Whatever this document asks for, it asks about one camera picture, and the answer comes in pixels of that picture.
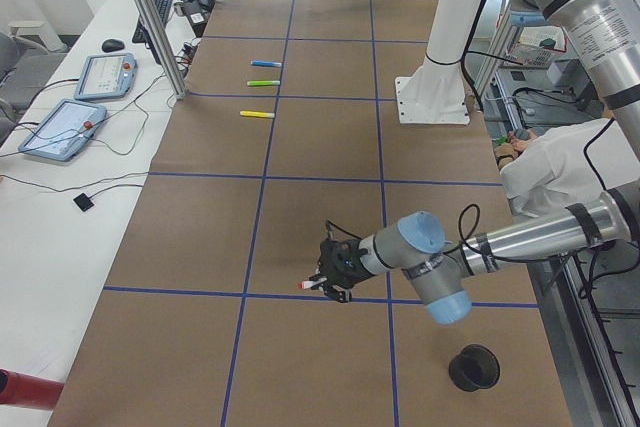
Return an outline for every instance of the red object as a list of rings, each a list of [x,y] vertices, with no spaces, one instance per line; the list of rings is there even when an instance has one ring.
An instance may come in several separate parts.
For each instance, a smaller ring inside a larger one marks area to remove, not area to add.
[[[0,369],[0,404],[53,410],[64,384]]]

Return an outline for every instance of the white table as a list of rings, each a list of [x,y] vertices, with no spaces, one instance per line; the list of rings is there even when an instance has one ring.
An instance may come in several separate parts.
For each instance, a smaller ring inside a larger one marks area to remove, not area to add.
[[[132,91],[103,102],[119,110],[162,74],[150,51],[132,44],[138,12],[133,0],[108,0],[80,37],[51,82],[77,78],[88,55],[101,53],[105,39],[125,42],[138,62]],[[185,18],[173,16],[167,35],[174,52],[193,39]],[[62,98],[73,98],[75,84],[43,92],[23,121],[40,121]],[[0,172],[66,188],[130,172],[146,172],[174,103],[166,78],[138,103],[149,112],[144,134],[130,155],[121,157],[91,142],[68,164],[41,162],[23,154],[0,158]],[[119,151],[132,145],[144,115],[134,106],[109,119],[96,137]],[[0,155],[15,152],[26,130],[15,131]],[[120,241],[140,194],[139,188],[112,189],[81,212],[72,199],[121,183],[144,183],[146,176],[100,184],[80,191],[49,193],[4,179],[0,182],[0,368],[65,381]],[[0,406],[0,425],[43,426],[50,412]]]

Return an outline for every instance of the green marker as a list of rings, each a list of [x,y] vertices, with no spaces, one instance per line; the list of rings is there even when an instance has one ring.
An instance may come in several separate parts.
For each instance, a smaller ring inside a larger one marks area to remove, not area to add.
[[[248,87],[272,87],[280,85],[279,80],[250,80],[247,82]]]

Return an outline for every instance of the yellow marker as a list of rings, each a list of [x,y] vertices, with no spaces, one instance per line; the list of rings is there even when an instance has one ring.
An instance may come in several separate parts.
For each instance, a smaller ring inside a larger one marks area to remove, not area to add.
[[[256,112],[254,110],[241,110],[240,115],[243,117],[259,117],[261,119],[273,119],[276,116],[272,112]]]

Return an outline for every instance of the metal frame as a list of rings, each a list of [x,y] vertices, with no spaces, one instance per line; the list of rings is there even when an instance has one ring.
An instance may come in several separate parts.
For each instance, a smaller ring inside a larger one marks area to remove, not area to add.
[[[187,92],[184,79],[182,78],[180,69],[178,69],[173,51],[171,50],[171,44],[169,43],[164,25],[160,20],[153,0],[134,0],[134,2],[140,12],[142,22],[149,32],[150,40],[158,54],[160,64],[171,83],[176,99],[183,99]]]

